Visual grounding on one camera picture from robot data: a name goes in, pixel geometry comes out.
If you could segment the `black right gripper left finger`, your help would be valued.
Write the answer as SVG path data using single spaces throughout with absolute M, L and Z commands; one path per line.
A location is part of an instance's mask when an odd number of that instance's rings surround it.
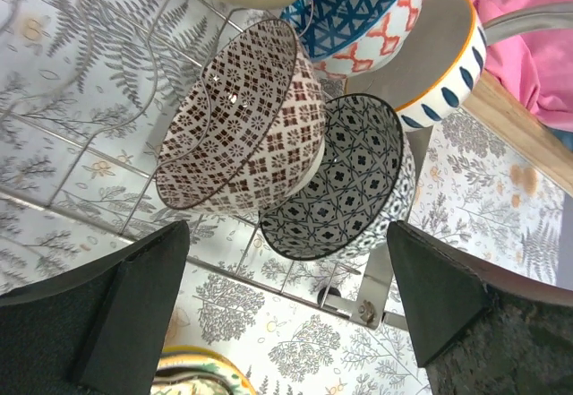
M 3 394 L 148 394 L 189 252 L 186 222 L 1 296 Z

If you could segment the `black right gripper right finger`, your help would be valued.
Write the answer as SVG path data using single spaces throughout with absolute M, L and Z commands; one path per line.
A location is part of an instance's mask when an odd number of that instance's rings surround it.
M 572 293 L 405 221 L 389 255 L 415 358 L 434 394 L 570 394 Z

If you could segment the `black white patterned bowl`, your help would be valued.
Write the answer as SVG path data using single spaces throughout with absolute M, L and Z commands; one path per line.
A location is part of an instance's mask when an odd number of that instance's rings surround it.
M 351 259 L 385 244 L 415 197 L 415 160 L 397 113 L 364 93 L 326 104 L 321 164 L 283 203 L 260 214 L 261 233 L 293 261 Z

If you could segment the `brown lattice patterned bowl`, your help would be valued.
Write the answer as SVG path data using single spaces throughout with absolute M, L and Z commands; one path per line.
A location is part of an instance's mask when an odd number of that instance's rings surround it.
M 325 123 L 295 30 L 260 21 L 215 55 L 177 109 L 158 156 L 158 197 L 212 214 L 268 208 L 317 170 Z

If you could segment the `striped white bowl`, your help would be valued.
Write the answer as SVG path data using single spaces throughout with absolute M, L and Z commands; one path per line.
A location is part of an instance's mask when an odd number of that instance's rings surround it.
M 482 75 L 483 26 L 470 0 L 423 0 L 413 30 L 389 63 L 347 80 L 349 93 L 386 100 L 408 132 L 461 108 Z

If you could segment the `steel two-tier dish rack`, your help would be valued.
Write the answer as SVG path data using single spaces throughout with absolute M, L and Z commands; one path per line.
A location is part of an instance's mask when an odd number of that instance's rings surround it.
M 198 183 L 252 151 L 216 139 L 219 106 L 193 89 L 215 68 L 231 14 L 195 0 L 1 0 L 1 289 L 55 276 L 80 251 L 60 211 L 144 236 L 188 210 L 219 213 Z

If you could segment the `blue triangle patterned bowl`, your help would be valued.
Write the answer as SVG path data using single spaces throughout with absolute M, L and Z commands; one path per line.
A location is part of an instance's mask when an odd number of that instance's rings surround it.
M 334 55 L 390 12 L 398 0 L 295 0 L 279 18 L 290 23 L 313 62 Z

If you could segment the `red diamond white bowl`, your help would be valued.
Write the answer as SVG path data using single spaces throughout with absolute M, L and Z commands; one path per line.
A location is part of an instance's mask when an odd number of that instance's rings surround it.
M 422 10 L 423 0 L 397 0 L 362 36 L 313 63 L 321 78 L 346 79 L 375 71 L 399 52 Z

